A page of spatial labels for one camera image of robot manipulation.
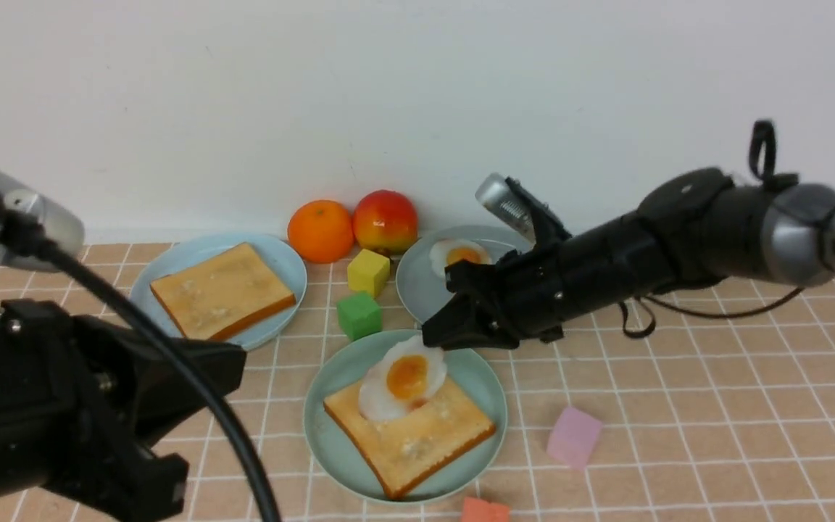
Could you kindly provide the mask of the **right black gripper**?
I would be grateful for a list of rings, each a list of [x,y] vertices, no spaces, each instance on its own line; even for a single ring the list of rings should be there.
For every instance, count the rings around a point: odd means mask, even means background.
[[[554,242],[497,263],[460,261],[445,271],[453,297],[421,326],[424,346],[514,350],[550,343],[564,323],[607,305],[607,258],[577,240]]]

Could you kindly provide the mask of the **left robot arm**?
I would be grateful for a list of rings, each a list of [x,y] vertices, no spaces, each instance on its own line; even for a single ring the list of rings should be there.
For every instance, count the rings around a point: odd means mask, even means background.
[[[262,518],[278,520],[265,470],[225,395],[246,353],[172,339],[77,258],[82,225],[0,172],[0,265],[64,272],[128,323],[73,316],[53,301],[0,304],[0,498],[32,488],[119,521],[183,509],[188,463],[153,446],[208,407],[232,444]]]

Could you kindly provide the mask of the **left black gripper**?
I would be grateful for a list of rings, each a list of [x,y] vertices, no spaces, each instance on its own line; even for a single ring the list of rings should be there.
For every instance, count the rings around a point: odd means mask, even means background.
[[[204,407],[135,331],[53,301],[0,304],[0,497],[42,488],[119,521],[179,515],[188,462],[153,446]]]

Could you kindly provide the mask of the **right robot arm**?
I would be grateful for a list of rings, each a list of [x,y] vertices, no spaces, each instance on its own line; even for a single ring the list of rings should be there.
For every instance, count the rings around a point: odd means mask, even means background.
[[[514,178],[490,175],[476,196],[533,248],[447,268],[452,298],[421,328],[429,347],[550,343],[593,311],[727,278],[808,289],[835,277],[835,190],[792,174],[739,186],[719,169],[696,170],[577,236]]]

